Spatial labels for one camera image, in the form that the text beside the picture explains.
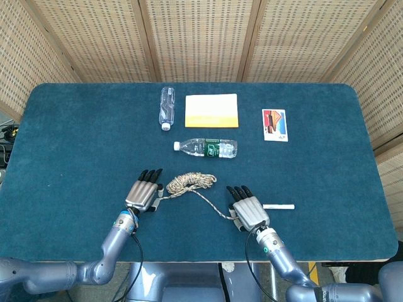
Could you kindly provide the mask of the black and yellow clamp stand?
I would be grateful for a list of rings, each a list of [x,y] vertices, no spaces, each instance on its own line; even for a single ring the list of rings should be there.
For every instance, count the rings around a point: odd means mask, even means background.
[[[7,142],[14,142],[18,133],[19,127],[16,125],[7,125],[0,129],[0,139]]]

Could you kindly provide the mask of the clear bottle with green label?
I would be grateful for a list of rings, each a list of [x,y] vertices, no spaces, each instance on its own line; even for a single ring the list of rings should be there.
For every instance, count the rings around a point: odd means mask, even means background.
[[[174,151],[195,157],[233,159],[237,156],[237,141],[211,138],[192,138],[174,142]]]

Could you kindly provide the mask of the white sneaker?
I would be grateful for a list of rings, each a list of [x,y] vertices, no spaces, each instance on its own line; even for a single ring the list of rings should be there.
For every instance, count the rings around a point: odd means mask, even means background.
[[[334,281],[337,283],[346,283],[346,271],[347,267],[329,267],[332,272]]]

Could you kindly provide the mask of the black equipment box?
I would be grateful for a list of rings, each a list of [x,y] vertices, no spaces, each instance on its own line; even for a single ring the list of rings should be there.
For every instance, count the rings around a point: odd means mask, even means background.
[[[0,143],[0,169],[7,168],[12,150],[12,144]]]

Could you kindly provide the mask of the colourful picture card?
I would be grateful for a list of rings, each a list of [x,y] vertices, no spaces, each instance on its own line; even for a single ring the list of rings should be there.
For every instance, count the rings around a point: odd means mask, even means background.
[[[287,119],[284,109],[262,109],[264,140],[288,142]]]

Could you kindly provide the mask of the grey-blue robot torso base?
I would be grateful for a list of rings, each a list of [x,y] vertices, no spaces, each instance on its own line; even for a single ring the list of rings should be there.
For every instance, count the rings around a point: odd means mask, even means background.
[[[233,263],[227,273],[218,262],[134,262],[125,302],[262,302],[248,265]]]

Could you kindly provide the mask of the woven bamboo screen panel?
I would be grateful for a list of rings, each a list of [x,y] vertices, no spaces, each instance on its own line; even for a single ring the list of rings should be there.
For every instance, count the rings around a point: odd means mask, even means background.
[[[385,0],[261,0],[244,82],[321,82]]]
[[[26,0],[83,82],[155,82],[139,0]]]
[[[403,134],[377,148],[375,160],[392,223],[403,241]]]
[[[374,149],[403,132],[403,0],[383,1],[331,77],[356,91]]]
[[[138,0],[159,82],[241,82],[263,0]]]
[[[0,111],[19,121],[43,83],[81,82],[32,0],[0,0]]]

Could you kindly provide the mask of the white and yellow notepad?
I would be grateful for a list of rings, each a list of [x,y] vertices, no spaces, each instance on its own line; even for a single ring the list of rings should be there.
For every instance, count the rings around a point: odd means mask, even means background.
[[[237,94],[199,94],[185,97],[186,128],[238,128]]]

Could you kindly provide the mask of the blue felt table cover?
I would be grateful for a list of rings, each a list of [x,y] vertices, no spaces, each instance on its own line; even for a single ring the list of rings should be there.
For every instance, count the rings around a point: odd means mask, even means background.
[[[297,260],[393,257],[397,235],[355,90],[346,84],[175,84],[174,125],[158,121],[162,84],[41,84],[32,90],[0,188],[0,257],[94,261],[144,170],[167,184],[187,172],[213,174],[142,213],[146,261],[266,260],[225,219],[227,186],[247,186]],[[186,128],[185,97],[237,94],[238,128]],[[288,142],[264,140],[262,109],[284,109]],[[174,151],[192,138],[236,140],[233,159]]]

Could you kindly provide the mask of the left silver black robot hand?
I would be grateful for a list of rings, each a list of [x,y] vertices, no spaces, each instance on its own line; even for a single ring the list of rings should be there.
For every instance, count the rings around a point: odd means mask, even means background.
[[[140,173],[125,199],[126,207],[134,214],[154,211],[155,199],[163,195],[163,185],[157,183],[162,171],[163,169],[144,170]]]

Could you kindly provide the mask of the person's black trouser leg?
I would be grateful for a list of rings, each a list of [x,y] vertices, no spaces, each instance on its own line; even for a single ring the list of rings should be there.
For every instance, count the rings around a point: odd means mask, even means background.
[[[350,266],[346,270],[347,283],[378,284],[379,268],[371,266]]]

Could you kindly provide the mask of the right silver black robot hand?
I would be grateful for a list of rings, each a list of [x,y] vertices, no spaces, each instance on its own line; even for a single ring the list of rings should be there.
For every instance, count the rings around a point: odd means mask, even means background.
[[[240,232],[250,232],[256,225],[269,227],[270,218],[266,210],[247,186],[227,186],[227,190],[234,199],[229,205],[230,217]]]

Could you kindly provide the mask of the clear bottle with blue label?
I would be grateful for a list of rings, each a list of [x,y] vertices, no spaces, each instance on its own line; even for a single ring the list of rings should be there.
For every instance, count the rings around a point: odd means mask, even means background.
[[[175,90],[173,87],[163,87],[159,111],[159,123],[163,131],[169,131],[174,124]]]

